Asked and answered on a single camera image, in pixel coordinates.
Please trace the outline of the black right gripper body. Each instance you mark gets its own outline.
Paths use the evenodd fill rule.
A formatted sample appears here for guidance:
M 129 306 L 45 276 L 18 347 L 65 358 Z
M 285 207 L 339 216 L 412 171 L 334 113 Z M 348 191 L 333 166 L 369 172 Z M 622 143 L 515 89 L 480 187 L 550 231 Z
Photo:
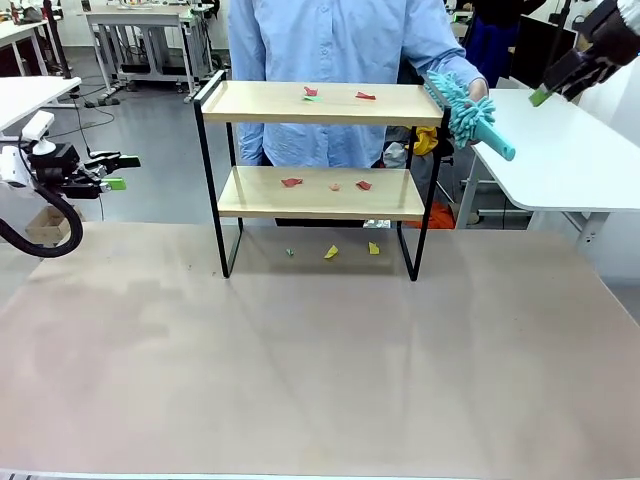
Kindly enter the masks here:
M 639 2 L 600 1 L 584 20 L 580 33 L 590 47 L 582 53 L 586 64 L 577 74 L 579 95 L 606 82 L 638 56 Z

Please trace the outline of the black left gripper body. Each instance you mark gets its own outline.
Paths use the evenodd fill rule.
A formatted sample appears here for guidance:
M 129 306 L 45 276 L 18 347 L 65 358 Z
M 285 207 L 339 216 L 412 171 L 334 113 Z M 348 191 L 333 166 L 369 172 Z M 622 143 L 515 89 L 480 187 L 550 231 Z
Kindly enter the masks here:
M 100 181 L 83 170 L 76 148 L 55 144 L 49 153 L 30 153 L 30 166 L 37 182 L 47 190 L 69 199 L 98 199 Z

